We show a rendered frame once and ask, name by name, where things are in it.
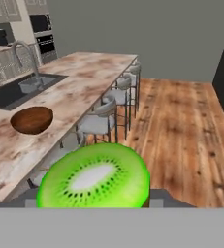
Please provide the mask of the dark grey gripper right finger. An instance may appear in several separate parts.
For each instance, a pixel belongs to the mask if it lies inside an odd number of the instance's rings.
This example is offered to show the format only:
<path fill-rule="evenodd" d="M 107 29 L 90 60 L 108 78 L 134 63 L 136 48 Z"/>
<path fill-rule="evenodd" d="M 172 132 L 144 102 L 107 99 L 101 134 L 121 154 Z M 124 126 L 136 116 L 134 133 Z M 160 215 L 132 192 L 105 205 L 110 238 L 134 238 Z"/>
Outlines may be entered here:
<path fill-rule="evenodd" d="M 173 198 L 170 193 L 165 189 L 151 189 L 150 190 L 150 200 L 149 206 L 151 208 L 184 208 L 191 207 L 191 204 L 180 201 L 178 199 Z"/>

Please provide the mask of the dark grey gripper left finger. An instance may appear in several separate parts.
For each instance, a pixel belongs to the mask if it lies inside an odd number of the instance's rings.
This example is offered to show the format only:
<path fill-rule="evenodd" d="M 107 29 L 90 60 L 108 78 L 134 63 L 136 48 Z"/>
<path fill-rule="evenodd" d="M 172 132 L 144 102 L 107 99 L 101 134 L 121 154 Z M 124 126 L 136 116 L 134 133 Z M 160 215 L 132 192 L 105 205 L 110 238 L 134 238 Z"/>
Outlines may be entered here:
<path fill-rule="evenodd" d="M 0 208 L 36 208 L 37 193 L 37 188 L 29 189 L 12 200 L 0 202 Z"/>

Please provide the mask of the green kiwi half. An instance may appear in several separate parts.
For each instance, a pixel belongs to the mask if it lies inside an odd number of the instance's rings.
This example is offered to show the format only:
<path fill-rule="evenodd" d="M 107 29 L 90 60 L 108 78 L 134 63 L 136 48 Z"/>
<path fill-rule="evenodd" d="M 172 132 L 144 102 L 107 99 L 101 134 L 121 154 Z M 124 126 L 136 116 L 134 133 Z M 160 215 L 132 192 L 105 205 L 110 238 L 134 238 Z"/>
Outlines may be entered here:
<path fill-rule="evenodd" d="M 120 143 L 87 145 L 55 162 L 42 178 L 41 208 L 141 208 L 150 195 L 144 159 Z"/>

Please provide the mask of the brown wooden bowl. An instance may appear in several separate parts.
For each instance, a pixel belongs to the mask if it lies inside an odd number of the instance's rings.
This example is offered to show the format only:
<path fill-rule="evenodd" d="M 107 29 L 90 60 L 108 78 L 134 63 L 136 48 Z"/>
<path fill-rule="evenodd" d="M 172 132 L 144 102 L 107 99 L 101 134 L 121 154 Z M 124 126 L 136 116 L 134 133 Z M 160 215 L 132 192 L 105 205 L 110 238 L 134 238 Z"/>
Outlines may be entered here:
<path fill-rule="evenodd" d="M 15 113 L 10 123 L 20 133 L 38 135 L 49 127 L 53 111 L 47 107 L 24 108 Z"/>

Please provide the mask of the grey padded bar stool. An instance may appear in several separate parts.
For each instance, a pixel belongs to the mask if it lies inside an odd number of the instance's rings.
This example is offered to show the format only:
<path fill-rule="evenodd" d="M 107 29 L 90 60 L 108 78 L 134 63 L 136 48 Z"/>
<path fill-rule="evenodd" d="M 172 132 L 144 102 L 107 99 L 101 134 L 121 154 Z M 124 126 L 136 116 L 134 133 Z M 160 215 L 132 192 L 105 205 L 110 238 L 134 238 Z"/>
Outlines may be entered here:
<path fill-rule="evenodd" d="M 111 139 L 111 130 L 117 127 L 114 117 L 116 112 L 116 99 L 113 95 L 103 98 L 103 104 L 86 114 L 78 124 L 78 130 L 90 135 L 107 135 Z"/>
<path fill-rule="evenodd" d="M 131 84 L 132 79 L 129 74 L 125 74 L 120 78 L 116 86 L 112 86 L 106 95 L 113 95 L 118 106 L 125 107 L 125 113 L 122 115 L 124 118 L 124 136 L 131 128 Z"/>
<path fill-rule="evenodd" d="M 85 146 L 86 137 L 83 132 L 71 132 L 66 138 L 59 142 L 39 165 L 31 177 L 27 180 L 30 188 L 39 187 L 41 181 L 50 167 L 63 158 L 66 154 L 74 152 Z"/>
<path fill-rule="evenodd" d="M 140 105 L 139 99 L 141 86 L 141 70 L 141 63 L 139 61 L 136 61 L 123 74 L 123 77 L 130 82 L 129 88 L 127 89 L 127 103 L 130 107 L 134 107 L 134 115 L 137 115 L 137 111 L 139 110 Z"/>

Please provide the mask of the dark sink basin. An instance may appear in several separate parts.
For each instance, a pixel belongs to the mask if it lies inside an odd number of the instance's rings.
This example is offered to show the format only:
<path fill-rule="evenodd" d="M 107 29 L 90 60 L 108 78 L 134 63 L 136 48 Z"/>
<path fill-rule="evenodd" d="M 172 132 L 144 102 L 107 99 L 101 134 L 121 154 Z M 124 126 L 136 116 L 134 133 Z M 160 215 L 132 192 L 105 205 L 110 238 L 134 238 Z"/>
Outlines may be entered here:
<path fill-rule="evenodd" d="M 66 78 L 66 76 L 50 74 L 39 74 L 39 76 L 42 80 L 41 85 L 36 82 L 34 74 L 29 74 L 0 86 L 0 109 L 15 109 Z"/>

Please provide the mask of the grey base cupboards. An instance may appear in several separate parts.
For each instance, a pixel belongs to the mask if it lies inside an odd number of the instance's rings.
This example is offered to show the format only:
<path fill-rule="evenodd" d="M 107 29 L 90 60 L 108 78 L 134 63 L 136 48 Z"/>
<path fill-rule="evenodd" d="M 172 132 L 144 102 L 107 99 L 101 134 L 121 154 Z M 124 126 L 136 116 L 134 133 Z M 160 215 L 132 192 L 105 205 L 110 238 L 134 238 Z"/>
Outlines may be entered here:
<path fill-rule="evenodd" d="M 21 58 L 26 57 L 26 51 L 20 46 L 17 48 L 17 53 Z M 17 78 L 32 71 L 28 61 L 25 61 L 22 67 L 18 65 L 14 59 L 11 45 L 0 46 L 0 85 L 5 84 L 12 78 Z"/>

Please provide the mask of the silver curved tap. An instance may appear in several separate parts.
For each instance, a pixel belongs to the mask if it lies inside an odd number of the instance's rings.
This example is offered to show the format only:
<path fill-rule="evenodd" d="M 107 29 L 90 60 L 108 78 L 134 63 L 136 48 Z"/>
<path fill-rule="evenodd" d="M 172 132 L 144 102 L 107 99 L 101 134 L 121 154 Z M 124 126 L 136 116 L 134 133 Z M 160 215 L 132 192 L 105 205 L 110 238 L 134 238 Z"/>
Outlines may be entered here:
<path fill-rule="evenodd" d="M 26 57 L 25 58 L 21 58 L 19 56 L 19 54 L 17 53 L 17 48 L 18 47 L 21 47 L 26 51 Z M 40 74 L 39 74 L 37 60 L 36 60 L 36 58 L 34 56 L 33 51 L 29 47 L 29 45 L 24 41 L 16 40 L 16 41 L 14 41 L 12 43 L 11 50 L 12 50 L 14 59 L 16 60 L 16 62 L 18 63 L 18 65 L 20 67 L 22 67 L 24 65 L 25 61 L 28 61 L 28 63 L 31 66 L 31 69 L 33 70 L 36 85 L 37 86 L 42 86 L 43 81 L 42 81 L 42 79 L 40 77 Z"/>

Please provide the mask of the black built-in oven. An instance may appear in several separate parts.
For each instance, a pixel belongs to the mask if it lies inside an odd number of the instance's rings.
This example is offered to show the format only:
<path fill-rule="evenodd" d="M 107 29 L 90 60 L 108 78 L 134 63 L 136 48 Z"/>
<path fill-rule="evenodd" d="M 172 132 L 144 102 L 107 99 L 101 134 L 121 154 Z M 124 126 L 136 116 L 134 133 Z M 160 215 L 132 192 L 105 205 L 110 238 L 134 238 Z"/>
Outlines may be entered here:
<path fill-rule="evenodd" d="M 37 37 L 36 40 L 40 50 L 43 64 L 57 59 L 53 35 Z"/>

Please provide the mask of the black coffee machine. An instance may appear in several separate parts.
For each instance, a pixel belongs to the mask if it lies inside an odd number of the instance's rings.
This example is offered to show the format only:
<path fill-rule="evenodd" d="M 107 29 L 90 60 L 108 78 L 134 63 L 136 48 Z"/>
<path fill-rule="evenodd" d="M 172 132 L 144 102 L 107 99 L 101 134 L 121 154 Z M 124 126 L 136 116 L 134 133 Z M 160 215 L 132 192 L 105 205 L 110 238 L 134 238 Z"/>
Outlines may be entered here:
<path fill-rule="evenodd" d="M 0 29 L 0 46 L 6 46 L 7 44 L 7 33 L 4 29 Z"/>

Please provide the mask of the black built-in microwave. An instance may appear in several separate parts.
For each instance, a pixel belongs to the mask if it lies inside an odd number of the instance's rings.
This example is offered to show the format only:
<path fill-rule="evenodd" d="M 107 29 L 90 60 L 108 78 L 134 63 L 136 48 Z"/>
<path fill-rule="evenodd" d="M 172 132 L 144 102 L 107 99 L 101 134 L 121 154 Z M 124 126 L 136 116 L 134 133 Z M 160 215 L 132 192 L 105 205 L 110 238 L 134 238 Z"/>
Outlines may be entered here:
<path fill-rule="evenodd" d="M 51 21 L 49 15 L 30 15 L 30 22 L 34 33 L 51 30 Z"/>

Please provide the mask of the grey wall cupboards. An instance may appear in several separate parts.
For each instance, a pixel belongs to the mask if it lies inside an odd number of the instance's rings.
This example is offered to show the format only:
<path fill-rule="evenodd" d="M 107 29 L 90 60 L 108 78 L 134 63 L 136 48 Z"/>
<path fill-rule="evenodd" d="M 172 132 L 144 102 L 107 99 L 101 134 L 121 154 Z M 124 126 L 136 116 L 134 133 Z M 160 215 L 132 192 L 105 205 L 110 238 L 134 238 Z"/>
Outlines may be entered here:
<path fill-rule="evenodd" d="M 0 0 L 0 23 L 21 21 L 20 3 L 25 4 L 30 15 L 48 13 L 47 0 Z"/>

